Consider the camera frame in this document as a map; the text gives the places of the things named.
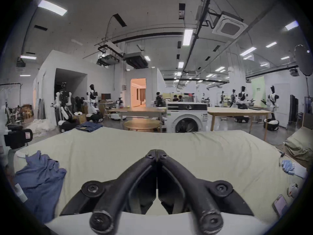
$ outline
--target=round wooden table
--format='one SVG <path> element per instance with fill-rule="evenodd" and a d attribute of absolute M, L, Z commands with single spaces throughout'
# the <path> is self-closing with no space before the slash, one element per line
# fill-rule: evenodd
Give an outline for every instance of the round wooden table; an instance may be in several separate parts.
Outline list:
<path fill-rule="evenodd" d="M 160 121 L 153 119 L 133 119 L 125 122 L 124 126 L 128 128 L 128 130 L 153 130 L 154 128 L 160 127 Z"/>

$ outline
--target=smartphone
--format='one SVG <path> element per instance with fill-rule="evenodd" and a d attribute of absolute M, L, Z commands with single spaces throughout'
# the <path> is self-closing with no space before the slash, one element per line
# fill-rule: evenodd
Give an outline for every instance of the smartphone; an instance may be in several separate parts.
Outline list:
<path fill-rule="evenodd" d="M 288 205 L 283 195 L 279 195 L 273 203 L 273 208 L 279 217 L 287 211 Z"/>

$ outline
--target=beige blanket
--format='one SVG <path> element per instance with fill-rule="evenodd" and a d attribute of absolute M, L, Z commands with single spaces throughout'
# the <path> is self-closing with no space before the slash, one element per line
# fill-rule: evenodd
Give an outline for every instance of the beige blanket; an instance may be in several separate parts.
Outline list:
<path fill-rule="evenodd" d="M 267 223 L 277 220 L 274 200 L 282 194 L 290 203 L 288 186 L 302 184 L 301 178 L 279 167 L 280 153 L 275 147 L 240 130 L 145 133 L 102 127 L 87 133 L 74 129 L 24 147 L 21 152 L 32 155 L 40 150 L 67 170 L 56 208 L 59 215 L 85 182 L 115 179 L 151 149 L 164 150 L 197 178 L 230 182 L 256 217 Z M 25 165 L 25 159 L 14 157 L 15 171 Z M 149 210 L 149 214 L 164 213 Z"/>
<path fill-rule="evenodd" d="M 295 158 L 313 161 L 313 130 L 301 127 L 287 138 L 285 147 Z"/>

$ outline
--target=washing machine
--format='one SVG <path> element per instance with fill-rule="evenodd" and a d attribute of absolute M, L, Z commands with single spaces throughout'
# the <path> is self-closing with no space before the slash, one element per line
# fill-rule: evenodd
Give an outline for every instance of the washing machine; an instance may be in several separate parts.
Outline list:
<path fill-rule="evenodd" d="M 204 103 L 167 102 L 166 132 L 184 133 L 205 131 L 208 107 Z"/>

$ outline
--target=washing machine door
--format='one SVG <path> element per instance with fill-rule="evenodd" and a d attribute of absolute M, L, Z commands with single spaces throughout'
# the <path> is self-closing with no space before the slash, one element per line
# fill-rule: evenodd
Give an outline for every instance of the washing machine door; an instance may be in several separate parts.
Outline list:
<path fill-rule="evenodd" d="M 172 132 L 185 133 L 185 132 L 198 132 L 202 131 L 202 123 L 200 119 L 191 114 L 179 116 L 172 124 Z"/>

